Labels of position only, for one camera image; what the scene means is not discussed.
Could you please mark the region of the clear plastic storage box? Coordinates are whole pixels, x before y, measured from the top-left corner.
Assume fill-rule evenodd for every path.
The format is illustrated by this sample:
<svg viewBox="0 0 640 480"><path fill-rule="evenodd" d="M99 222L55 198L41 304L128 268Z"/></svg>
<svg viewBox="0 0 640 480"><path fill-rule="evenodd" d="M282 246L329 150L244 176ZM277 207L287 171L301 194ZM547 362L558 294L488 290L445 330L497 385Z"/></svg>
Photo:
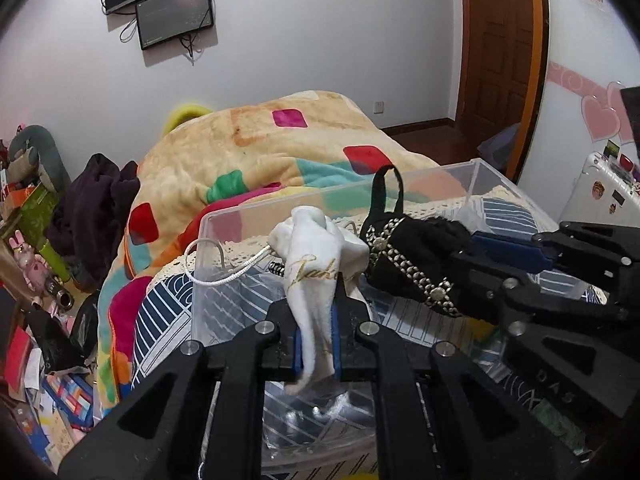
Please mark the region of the clear plastic storage box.
<svg viewBox="0 0 640 480"><path fill-rule="evenodd" d="M259 419L262 464L295 474L375 448L374 402L366 382L337 372L341 294L379 321L393 298L363 283L369 252L358 233L370 197L363 182L209 212L186 251L193 278L192 336L205 347L232 340L267 314L304 326L277 348L293 379L265 385Z"/></svg>

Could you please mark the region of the yellow plush behind blanket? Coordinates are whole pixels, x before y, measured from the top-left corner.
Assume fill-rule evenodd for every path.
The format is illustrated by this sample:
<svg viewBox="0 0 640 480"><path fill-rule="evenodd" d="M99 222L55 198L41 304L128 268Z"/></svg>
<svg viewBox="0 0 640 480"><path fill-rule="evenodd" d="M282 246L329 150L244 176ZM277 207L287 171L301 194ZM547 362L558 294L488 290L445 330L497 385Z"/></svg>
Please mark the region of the yellow plush behind blanket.
<svg viewBox="0 0 640 480"><path fill-rule="evenodd" d="M185 122L208 115L212 110L206 106L198 104L182 104L174 108L170 113L163 126L162 136L171 133L172 130L178 128Z"/></svg>

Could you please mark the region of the small black wall monitor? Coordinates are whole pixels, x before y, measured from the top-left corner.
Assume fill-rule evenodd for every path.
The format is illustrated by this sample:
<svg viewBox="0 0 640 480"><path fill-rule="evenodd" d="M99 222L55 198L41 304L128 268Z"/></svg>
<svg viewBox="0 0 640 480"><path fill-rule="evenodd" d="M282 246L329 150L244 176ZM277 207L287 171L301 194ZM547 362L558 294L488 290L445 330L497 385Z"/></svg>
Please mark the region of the small black wall monitor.
<svg viewBox="0 0 640 480"><path fill-rule="evenodd" d="M214 24L213 0L142 0L134 10L142 50Z"/></svg>

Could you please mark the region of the green cardboard box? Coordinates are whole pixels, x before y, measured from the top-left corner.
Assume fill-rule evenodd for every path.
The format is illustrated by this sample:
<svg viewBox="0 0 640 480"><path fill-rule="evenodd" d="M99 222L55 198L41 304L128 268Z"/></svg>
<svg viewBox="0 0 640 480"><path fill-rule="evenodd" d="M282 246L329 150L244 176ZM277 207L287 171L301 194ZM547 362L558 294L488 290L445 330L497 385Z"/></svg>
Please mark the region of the green cardboard box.
<svg viewBox="0 0 640 480"><path fill-rule="evenodd" d="M50 192L42 184L36 186L21 206L13 209L9 214L1 227L1 238L9 244L9 238L16 230L20 230L24 240L35 248L40 256L43 256L61 282L66 283L70 280L70 272L62 257L53 249L50 240L44 235L44 230L51 221L53 209L57 203L58 194Z"/></svg>

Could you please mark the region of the colourful patchwork fleece blanket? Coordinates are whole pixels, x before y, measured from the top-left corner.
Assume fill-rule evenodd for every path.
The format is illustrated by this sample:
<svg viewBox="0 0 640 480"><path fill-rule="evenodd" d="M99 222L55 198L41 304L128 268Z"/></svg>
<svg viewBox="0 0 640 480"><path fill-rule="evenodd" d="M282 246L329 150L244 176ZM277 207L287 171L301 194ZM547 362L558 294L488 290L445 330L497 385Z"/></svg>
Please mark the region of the colourful patchwork fleece blanket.
<svg viewBox="0 0 640 480"><path fill-rule="evenodd" d="M198 235L209 212L359 181L378 168L433 168L341 93L307 90L218 110L165 134L140 182L99 296L96 393L108 413L131 388L134 318L144 288Z"/></svg>

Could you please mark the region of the grey green plush toy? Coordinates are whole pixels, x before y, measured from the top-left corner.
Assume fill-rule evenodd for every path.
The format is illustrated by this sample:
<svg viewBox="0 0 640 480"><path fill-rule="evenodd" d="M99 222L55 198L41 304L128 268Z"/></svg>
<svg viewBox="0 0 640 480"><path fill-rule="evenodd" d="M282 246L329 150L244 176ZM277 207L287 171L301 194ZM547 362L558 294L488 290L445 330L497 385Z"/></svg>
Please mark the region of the grey green plush toy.
<svg viewBox="0 0 640 480"><path fill-rule="evenodd" d="M52 193L62 194L70 186L68 175L52 134L43 126L29 125L14 136L8 151L9 184L37 176Z"/></svg>

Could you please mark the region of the white drawstring pouch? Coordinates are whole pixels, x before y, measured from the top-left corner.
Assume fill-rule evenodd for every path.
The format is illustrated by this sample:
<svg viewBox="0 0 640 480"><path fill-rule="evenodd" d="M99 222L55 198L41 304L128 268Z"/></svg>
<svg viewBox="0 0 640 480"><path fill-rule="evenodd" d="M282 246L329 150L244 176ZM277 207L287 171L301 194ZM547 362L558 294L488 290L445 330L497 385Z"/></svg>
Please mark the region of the white drawstring pouch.
<svg viewBox="0 0 640 480"><path fill-rule="evenodd" d="M217 287L236 280L269 255L284 263L285 299L300 330L302 370L285 387L289 394L299 394L335 373L332 304L338 288L349 297L360 297L357 282L368 265L369 248L321 209L297 206L272 229L267 245L226 278L203 281L190 270L184 273L195 284Z"/></svg>

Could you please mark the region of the dark purple garment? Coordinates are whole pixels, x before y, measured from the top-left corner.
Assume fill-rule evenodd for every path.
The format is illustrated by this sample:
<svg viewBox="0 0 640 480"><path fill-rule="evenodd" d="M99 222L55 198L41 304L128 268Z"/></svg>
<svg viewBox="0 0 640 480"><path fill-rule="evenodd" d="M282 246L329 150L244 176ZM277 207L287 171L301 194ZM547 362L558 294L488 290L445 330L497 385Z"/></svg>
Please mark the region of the dark purple garment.
<svg viewBox="0 0 640 480"><path fill-rule="evenodd" d="M106 279L139 192L138 165L119 167L103 154L90 157L55 206L44 235L82 290Z"/></svg>

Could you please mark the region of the brown wooden door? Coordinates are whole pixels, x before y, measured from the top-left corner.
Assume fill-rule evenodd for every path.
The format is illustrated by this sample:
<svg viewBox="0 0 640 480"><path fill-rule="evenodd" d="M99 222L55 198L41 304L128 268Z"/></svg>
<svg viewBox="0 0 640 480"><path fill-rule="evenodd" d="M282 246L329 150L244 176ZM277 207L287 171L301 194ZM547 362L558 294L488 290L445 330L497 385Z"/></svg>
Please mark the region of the brown wooden door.
<svg viewBox="0 0 640 480"><path fill-rule="evenodd" d="M471 141L516 125L503 173L517 181L533 140L547 73L548 0L462 0L456 123Z"/></svg>

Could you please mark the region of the blue white patterned tablecloth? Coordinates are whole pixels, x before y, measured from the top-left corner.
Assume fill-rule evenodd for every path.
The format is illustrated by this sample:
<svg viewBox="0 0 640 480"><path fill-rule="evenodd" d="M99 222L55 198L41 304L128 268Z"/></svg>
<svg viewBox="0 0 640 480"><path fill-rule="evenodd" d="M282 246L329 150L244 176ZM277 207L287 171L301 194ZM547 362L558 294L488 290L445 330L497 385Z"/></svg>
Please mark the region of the blue white patterned tablecloth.
<svg viewBox="0 0 640 480"><path fill-rule="evenodd" d="M536 210L501 186L470 200L406 203L405 210L413 218L459 220L468 229L523 240L550 229L550 223ZM134 322L135 385L190 336L193 284L182 269L179 261L165 266L152 279L142 301ZM266 260L242 278L206 289L204 297L214 310L205 321L213 332L206 340L228 340L251 322L262 320L270 302L282 296L281 273L279 261ZM424 347L442 340L453 342L575 454L587 452L582 430L500 363L503 341L495 327L470 318L447 318L412 300L394 299L367 283L359 288L378 322ZM289 396L281 384L270 382L265 398L262 471L267 479L345 479L376 474L370 387L327 382L300 396Z"/></svg>

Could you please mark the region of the black studded pouch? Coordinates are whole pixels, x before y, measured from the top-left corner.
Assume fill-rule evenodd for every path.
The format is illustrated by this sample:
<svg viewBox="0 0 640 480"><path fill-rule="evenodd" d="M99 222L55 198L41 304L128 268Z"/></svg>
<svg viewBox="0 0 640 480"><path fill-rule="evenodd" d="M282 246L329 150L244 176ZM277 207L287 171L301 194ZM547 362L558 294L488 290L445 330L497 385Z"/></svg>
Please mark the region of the black studded pouch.
<svg viewBox="0 0 640 480"><path fill-rule="evenodd" d="M471 248L472 235L456 220L406 214L404 181L393 165L378 168L373 177L369 213L359 237L369 248L364 274L370 286L460 318L454 256Z"/></svg>

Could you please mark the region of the pink bunny plush toy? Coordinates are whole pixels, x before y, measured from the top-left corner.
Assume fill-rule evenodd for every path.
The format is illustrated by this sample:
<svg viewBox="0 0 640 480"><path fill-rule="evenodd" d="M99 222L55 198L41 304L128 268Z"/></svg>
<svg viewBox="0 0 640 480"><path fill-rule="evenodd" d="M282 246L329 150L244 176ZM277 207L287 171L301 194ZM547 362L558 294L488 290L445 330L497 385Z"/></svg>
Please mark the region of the pink bunny plush toy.
<svg viewBox="0 0 640 480"><path fill-rule="evenodd" d="M51 276L47 261L26 242L20 230L16 230L9 238L9 245L28 288L41 295L46 290L47 279Z"/></svg>

